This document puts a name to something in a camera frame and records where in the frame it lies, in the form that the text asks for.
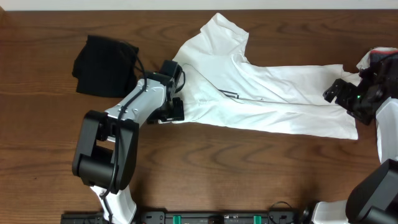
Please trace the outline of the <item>white printed t-shirt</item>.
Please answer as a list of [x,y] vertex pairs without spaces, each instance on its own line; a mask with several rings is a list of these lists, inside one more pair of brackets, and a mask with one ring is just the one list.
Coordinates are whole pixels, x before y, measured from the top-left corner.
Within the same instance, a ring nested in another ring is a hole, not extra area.
[[358,83],[342,65],[258,67],[245,56],[249,34],[221,14],[175,56],[186,74],[179,96],[185,122],[271,133],[358,138],[354,118],[323,93],[337,79]]

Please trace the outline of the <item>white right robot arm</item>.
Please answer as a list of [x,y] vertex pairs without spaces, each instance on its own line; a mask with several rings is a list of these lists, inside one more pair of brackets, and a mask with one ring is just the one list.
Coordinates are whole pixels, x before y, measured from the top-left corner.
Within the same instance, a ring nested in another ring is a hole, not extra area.
[[323,97],[364,124],[375,120],[381,165],[348,199],[318,202],[309,223],[397,223],[397,60],[376,62],[359,76],[359,85],[337,79]]

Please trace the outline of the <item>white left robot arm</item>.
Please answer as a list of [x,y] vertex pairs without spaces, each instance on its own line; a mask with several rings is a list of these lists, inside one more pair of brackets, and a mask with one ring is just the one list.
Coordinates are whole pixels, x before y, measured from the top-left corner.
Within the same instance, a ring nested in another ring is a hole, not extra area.
[[183,101],[176,97],[186,74],[178,68],[170,74],[149,72],[135,89],[105,112],[84,116],[73,175],[80,177],[99,198],[106,223],[131,223],[137,205],[129,183],[137,159],[139,129],[144,123],[182,121]]

